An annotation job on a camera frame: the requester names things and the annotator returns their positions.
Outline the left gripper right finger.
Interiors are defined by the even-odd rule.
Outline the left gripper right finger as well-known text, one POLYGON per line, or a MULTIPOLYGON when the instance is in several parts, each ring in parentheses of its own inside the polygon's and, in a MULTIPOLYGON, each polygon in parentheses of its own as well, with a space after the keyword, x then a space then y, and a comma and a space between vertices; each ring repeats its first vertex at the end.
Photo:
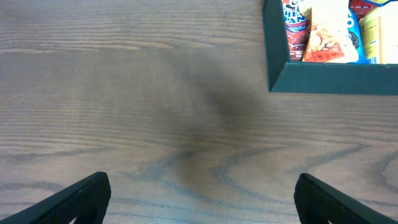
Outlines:
POLYGON ((294 202, 302 224, 397 224, 308 173, 298 178, 294 202))

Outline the yellow Julie's biscuit packet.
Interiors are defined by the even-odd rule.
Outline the yellow Julie's biscuit packet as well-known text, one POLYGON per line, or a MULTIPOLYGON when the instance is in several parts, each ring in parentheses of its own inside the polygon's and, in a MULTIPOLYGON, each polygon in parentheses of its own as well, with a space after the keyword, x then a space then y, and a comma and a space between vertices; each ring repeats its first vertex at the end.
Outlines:
POLYGON ((359 55, 349 36, 348 0, 304 0, 301 15, 310 21, 304 62, 350 63, 359 55))

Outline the blue Oreo cookie pack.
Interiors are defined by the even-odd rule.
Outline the blue Oreo cookie pack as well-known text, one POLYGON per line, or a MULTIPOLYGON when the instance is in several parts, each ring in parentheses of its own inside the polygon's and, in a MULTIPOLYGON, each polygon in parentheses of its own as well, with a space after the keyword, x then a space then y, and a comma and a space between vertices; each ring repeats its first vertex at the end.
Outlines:
POLYGON ((348 10, 347 28, 349 32, 349 37, 358 53, 358 60, 356 61, 356 63, 368 64, 369 62, 364 53, 364 47, 358 20, 351 9, 348 10))

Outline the Hello Panda biscuit box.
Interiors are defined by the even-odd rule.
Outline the Hello Panda biscuit box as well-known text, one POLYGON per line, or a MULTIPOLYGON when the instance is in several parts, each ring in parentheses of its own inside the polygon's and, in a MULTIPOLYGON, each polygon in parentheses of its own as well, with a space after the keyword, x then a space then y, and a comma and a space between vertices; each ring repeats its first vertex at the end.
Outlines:
POLYGON ((299 11, 299 0, 282 0, 290 59, 301 61, 308 42, 310 21, 299 11))

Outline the red candy bag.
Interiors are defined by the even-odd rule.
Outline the red candy bag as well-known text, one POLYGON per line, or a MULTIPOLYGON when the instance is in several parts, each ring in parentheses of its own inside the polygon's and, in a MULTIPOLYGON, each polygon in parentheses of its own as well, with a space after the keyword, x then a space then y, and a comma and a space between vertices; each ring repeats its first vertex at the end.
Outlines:
POLYGON ((377 5, 375 5, 371 1, 366 1, 366 0, 350 0, 349 1, 349 8, 355 14, 356 18, 358 20, 360 20, 367 13, 369 13, 373 9, 377 8, 377 5))

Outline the dark green box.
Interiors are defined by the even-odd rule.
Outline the dark green box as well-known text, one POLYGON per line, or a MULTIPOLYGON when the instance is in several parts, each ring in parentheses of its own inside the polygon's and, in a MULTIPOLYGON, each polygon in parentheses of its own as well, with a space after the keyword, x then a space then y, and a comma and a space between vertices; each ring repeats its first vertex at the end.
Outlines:
POLYGON ((290 59, 282 2, 262 7, 270 92, 396 95, 396 64, 312 63, 290 59))

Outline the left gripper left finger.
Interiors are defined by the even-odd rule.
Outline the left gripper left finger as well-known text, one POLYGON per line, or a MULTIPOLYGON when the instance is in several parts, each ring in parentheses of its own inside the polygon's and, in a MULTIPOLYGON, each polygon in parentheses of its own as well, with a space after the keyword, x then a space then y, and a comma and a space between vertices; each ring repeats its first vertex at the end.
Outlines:
POLYGON ((111 186, 105 172, 95 172, 33 206, 11 215, 1 224, 102 224, 111 186))

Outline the yellow gum canister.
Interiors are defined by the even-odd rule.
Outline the yellow gum canister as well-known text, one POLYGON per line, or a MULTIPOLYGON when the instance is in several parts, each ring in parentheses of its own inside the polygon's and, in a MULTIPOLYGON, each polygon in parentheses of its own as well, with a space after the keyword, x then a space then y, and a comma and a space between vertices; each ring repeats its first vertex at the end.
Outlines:
POLYGON ((359 20, 369 64, 397 64, 397 1, 376 7, 359 20))

